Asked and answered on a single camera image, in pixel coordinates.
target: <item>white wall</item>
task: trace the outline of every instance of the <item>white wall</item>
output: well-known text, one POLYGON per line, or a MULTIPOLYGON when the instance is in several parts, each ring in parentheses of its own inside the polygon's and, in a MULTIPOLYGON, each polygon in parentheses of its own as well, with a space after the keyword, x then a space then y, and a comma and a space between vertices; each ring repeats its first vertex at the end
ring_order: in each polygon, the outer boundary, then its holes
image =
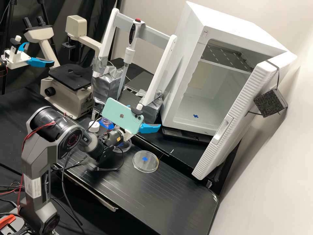
MULTIPOLYGON (((147 25, 168 35, 174 34, 184 0, 123 0, 121 12, 141 18, 147 25)), ((256 23, 292 52, 300 49, 306 28, 312 22, 312 0, 191 0, 245 20, 256 23)), ((113 58, 124 57, 128 33, 118 32, 113 58)), ((163 50, 138 40, 133 62, 155 72, 163 50)))
MULTIPOLYGON (((124 14, 167 34, 175 32, 184 5, 183 0, 123 2, 124 14)), ((252 122, 225 183, 210 235, 313 234, 313 1, 192 2, 256 23, 299 56, 279 85, 288 110, 252 122)), ((127 34, 120 33, 114 57, 123 57, 126 46, 127 34)), ((138 41, 134 62, 154 72, 161 54, 138 41)))

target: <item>black platform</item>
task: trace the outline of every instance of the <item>black platform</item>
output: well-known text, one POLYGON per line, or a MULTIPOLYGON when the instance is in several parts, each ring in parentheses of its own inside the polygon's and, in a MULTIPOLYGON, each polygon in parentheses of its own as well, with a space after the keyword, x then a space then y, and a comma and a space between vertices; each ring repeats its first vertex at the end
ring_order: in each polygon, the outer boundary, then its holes
POLYGON ((49 76, 73 91, 87 88, 91 84, 92 67, 83 68, 76 64, 66 64, 51 69, 49 76))
MULTIPOLYGON (((217 208, 217 197, 209 189, 183 175, 164 162, 153 173, 135 169, 132 157, 141 148, 125 153, 125 163, 118 171, 90 171, 96 162, 87 158, 84 165, 67 171, 76 183, 109 200, 112 207, 123 209, 159 234, 207 235, 217 208)), ((68 166, 84 157, 76 150, 68 166)), ((121 154, 108 160, 107 167, 121 162, 121 154)), ((64 159, 59 161, 63 166, 64 159)))

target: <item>microscope knob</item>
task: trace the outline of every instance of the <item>microscope knob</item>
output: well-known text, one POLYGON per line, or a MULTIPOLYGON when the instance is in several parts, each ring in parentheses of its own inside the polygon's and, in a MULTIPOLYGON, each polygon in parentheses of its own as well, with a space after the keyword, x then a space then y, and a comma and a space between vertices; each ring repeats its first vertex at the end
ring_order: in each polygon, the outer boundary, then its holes
POLYGON ((45 89, 46 96, 53 96, 55 95, 55 89, 53 87, 48 87, 45 89))

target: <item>white cap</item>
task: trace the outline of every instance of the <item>white cap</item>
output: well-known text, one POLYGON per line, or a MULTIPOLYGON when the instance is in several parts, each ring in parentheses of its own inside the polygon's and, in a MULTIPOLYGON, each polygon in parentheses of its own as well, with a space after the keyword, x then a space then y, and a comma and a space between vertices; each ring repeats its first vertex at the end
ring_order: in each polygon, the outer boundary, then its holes
POLYGON ((137 110, 142 110, 142 108, 143 108, 143 105, 141 103, 139 103, 136 107, 137 110))
POLYGON ((97 121, 94 124, 93 123, 94 123, 94 121, 91 121, 89 123, 89 125, 88 125, 89 127, 92 125, 92 127, 89 128, 89 131, 92 132, 92 133, 96 133, 96 132, 99 131, 100 124, 97 121))
POLYGON ((15 36, 15 40, 21 41, 21 39, 22 39, 22 37, 21 37, 20 35, 16 35, 16 36, 15 36))

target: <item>mint green smartphone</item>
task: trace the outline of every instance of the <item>mint green smartphone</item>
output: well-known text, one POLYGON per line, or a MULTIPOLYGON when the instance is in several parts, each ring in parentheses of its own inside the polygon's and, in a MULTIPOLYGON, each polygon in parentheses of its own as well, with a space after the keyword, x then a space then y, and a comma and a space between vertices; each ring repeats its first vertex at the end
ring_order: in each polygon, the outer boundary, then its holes
POLYGON ((137 134, 143 122, 143 115, 137 115, 130 108, 120 102, 108 98, 102 111, 102 116, 109 119, 121 128, 129 130, 132 134, 137 134))

